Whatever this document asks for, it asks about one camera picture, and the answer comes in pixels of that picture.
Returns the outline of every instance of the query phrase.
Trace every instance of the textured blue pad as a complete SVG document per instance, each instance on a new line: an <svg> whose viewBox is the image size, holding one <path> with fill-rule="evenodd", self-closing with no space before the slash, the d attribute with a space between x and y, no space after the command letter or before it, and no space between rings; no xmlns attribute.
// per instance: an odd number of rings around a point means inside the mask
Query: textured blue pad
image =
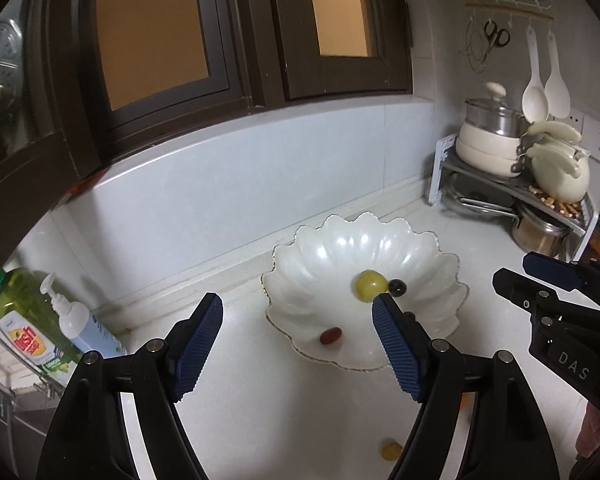
<svg viewBox="0 0 600 480"><path fill-rule="evenodd" d="M184 394L193 391L221 325L222 300L216 296L176 362L173 383L174 399L180 400Z"/></svg>
<svg viewBox="0 0 600 480"><path fill-rule="evenodd" d="M551 283L562 290L571 291L582 285L582 280L570 264L542 254L527 254L522 259L522 268L529 276Z"/></svg>
<svg viewBox="0 0 600 480"><path fill-rule="evenodd" d="M379 296L374 299L371 315L398 384L404 392L411 394L414 400L420 399L422 390L418 361Z"/></svg>

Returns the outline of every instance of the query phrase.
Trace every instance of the metal dish rack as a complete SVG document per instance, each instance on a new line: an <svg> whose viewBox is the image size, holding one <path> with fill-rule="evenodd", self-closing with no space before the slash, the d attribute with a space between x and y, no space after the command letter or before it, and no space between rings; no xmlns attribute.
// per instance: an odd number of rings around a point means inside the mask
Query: metal dish rack
<svg viewBox="0 0 600 480"><path fill-rule="evenodd" d="M429 203L432 206L440 204L443 194L443 173L465 174L539 209L569 227L572 232L568 237L565 250L559 257L565 261L579 260L598 223L599 213L593 205L589 193L580 202L582 218L567 218L540 202L538 197L528 190L529 179L525 179L523 176L506 180L499 179L498 177L490 176L487 173L476 170L460 160L454 148L457 136L458 134L449 135L436 143L436 156L433 163L433 175L429 189Z"/></svg>

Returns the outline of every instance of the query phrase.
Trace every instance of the countertop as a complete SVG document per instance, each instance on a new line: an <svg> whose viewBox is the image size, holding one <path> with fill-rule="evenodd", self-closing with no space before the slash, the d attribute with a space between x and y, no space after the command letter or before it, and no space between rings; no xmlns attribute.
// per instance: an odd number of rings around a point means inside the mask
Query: countertop
<svg viewBox="0 0 600 480"><path fill-rule="evenodd" d="M459 279L470 288L460 325L448 340L459 351L492 356L512 352L533 390L566 479L586 401L528 354L529 315L491 287L501 267L522 271L524 253L501 222L464 219L423 200L382 220L405 217L416 232L433 231L440 249L460 257ZM579 292L562 299L592 306ZM393 463L379 455L383 440L404 443L419 404L403 393L390 368L349 372L298 355L265 318L260 277L222 297L224 321L195 390L177 410L193 449L212 480L379 480ZM195 305L132 332L135 351L164 337ZM125 421L140 478L154 478L131 394L123 394ZM459 417L443 479L458 470L470 410Z"/></svg>

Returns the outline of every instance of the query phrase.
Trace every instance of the white scalloped bowl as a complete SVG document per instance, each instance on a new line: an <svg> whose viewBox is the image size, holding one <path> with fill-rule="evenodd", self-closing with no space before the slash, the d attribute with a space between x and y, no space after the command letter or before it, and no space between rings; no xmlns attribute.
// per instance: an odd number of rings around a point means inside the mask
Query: white scalloped bowl
<svg viewBox="0 0 600 480"><path fill-rule="evenodd" d="M407 292L395 301L416 315L432 339L458 327L456 314L469 290L458 281L459 258L440 252L434 233L416 234L404 218L385 223L368 212L354 221L330 216L318 229L300 227L291 245L275 247L273 260L273 270L262 275L267 319L303 356L347 370L388 364L371 303L353 294L363 270L403 280ZM335 326L342 329L340 339L321 344L320 335Z"/></svg>

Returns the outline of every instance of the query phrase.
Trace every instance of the metal pin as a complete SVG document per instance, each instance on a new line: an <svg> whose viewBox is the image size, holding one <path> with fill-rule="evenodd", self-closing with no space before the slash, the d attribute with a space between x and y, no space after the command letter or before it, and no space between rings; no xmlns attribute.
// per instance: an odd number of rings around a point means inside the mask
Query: metal pin
<svg viewBox="0 0 600 480"><path fill-rule="evenodd" d="M438 352L446 352L447 350L449 350L449 343L446 342L444 339L434 339L431 342L431 346L434 350L437 350Z"/></svg>
<svg viewBox="0 0 600 480"><path fill-rule="evenodd" d="M91 350L84 355L84 362L88 365L92 365L98 360L99 357L100 354L98 354L95 350Z"/></svg>
<svg viewBox="0 0 600 480"><path fill-rule="evenodd" d="M156 339L151 339L151 341L149 341L146 344L146 349L149 352L157 352L158 350L161 350L163 346L164 346L164 341L160 338L156 338Z"/></svg>
<svg viewBox="0 0 600 480"><path fill-rule="evenodd" d="M503 363L512 363L513 354L508 350L500 350L498 352L498 359L500 359Z"/></svg>

